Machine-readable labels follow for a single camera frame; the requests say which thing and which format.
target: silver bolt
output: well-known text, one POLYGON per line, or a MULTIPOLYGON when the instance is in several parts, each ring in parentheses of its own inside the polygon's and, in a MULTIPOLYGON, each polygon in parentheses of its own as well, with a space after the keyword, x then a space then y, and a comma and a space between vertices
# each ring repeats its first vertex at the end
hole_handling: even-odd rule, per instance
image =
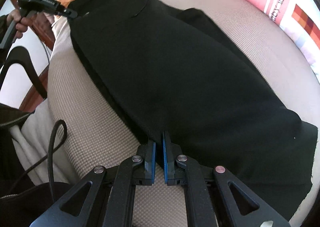
POLYGON ((96 173, 96 174, 101 174, 103 172, 104 168, 103 166, 96 166, 93 171, 96 173))
POLYGON ((184 155, 184 154, 180 154, 180 155, 178 155, 178 160, 180 162, 185 162, 185 161, 188 160, 188 157, 186 155, 184 155))
POLYGON ((142 157, 139 155, 134 155, 132 157, 132 161, 134 161, 134 162, 140 162, 141 160, 142 160, 142 157))
POLYGON ((226 171, 226 169, 221 165, 216 166, 215 169, 216 169, 216 172, 219 173, 219 174, 223 174, 226 171))

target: white fabric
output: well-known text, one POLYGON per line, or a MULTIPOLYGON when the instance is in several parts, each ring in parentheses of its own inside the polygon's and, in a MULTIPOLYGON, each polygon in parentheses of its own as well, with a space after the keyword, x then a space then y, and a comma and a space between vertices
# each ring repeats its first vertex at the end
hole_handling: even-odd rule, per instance
MULTIPOLYGON (((10 128, 14 148, 25 170, 47 154, 52 128, 53 120, 47 100, 44 100, 36 108, 35 113, 28 117, 21 130, 18 126, 10 128)), ((59 143, 60 139, 57 136, 54 147, 59 143)), ((53 174, 55 182, 75 184, 79 180, 63 147, 53 155, 53 174)), ((28 176, 35 185, 48 182, 47 160, 31 171, 28 176)))
MULTIPOLYGON (((302 120, 320 126, 320 85, 300 50, 264 13, 245 0, 162 1, 180 9, 203 10, 251 60, 287 108, 297 112, 302 120)), ((132 147, 137 140, 126 128, 112 126, 120 123, 120 118, 111 116, 110 121, 105 120, 111 114, 110 107, 74 52, 68 24, 63 19, 60 21, 49 68, 49 106, 54 120, 63 118, 70 126, 65 149, 83 176, 100 162, 114 164, 133 154, 132 147), (106 156, 115 152, 111 160, 106 156)), ((300 226, 310 211, 319 182, 320 156, 316 149, 313 187, 290 220, 292 227, 300 226)), ((139 189, 134 211, 137 226, 186 226, 180 210, 184 202, 177 203, 184 199, 181 190, 174 190, 173 195, 169 189, 157 186, 145 188, 143 193, 138 192, 139 189), (170 221, 168 215, 177 216, 170 221)))

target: black jacket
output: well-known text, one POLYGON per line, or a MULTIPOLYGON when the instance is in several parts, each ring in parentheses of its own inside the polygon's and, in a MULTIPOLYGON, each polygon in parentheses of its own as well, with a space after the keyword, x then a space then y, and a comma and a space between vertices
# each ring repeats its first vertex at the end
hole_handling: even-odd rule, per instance
POLYGON ((73 46, 142 143, 161 133, 205 166, 226 166, 289 220, 310 191, 317 128, 286 109, 200 10, 159 0, 76 0, 73 46))

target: beige mattress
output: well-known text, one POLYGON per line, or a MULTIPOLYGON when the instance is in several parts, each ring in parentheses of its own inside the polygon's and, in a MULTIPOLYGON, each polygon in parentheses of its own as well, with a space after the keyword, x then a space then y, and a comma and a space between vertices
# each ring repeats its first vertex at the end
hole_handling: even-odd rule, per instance
MULTIPOLYGON (((287 108, 320 126, 320 85, 300 50, 266 15, 245 0, 161 0, 180 9, 203 10, 244 52, 287 108)), ((65 19, 54 28, 56 44, 48 78, 49 107, 68 125, 65 151, 80 177, 96 165, 111 167, 135 154, 139 145, 102 97, 73 50, 65 19)), ((320 182, 316 150, 313 187, 290 220, 300 226, 310 211, 320 182)), ((166 187, 157 167, 153 187, 138 187, 133 224, 137 227, 187 226, 180 187, 166 187)))

